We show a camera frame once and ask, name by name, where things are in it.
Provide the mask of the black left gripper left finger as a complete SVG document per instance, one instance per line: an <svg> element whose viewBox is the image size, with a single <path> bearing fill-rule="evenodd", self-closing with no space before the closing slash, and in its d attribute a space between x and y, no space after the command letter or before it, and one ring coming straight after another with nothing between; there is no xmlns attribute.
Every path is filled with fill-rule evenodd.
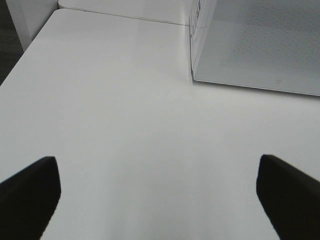
<svg viewBox="0 0 320 240"><path fill-rule="evenodd" d="M0 184L0 238L39 240L61 197L57 160L43 157Z"/></svg>

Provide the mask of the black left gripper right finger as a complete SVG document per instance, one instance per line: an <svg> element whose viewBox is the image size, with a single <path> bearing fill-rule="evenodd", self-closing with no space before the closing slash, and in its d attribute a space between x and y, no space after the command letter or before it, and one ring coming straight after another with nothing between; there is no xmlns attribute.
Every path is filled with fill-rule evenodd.
<svg viewBox="0 0 320 240"><path fill-rule="evenodd" d="M281 240L320 238L320 182L270 154L260 158L256 194Z"/></svg>

